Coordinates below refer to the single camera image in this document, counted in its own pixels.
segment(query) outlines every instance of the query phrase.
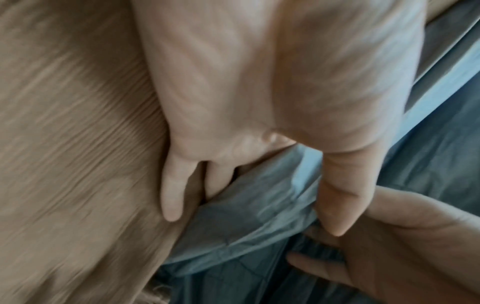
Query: human hand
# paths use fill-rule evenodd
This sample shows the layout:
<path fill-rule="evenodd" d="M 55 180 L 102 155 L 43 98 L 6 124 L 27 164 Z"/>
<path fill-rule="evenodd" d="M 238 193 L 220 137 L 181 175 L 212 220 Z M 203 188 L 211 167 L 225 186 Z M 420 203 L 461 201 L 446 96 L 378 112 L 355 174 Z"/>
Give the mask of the human hand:
<path fill-rule="evenodd" d="M 389 304 L 480 302 L 480 218 L 442 202 L 378 187 L 344 236 L 306 234 L 339 248 L 346 264 L 290 254 L 305 272 Z"/>
<path fill-rule="evenodd" d="M 366 209 L 402 117 L 425 1 L 133 0 L 170 126 L 160 200 L 182 213 L 208 161 L 212 197 L 234 169 L 301 142 L 324 152 L 317 212 L 343 234 Z"/>

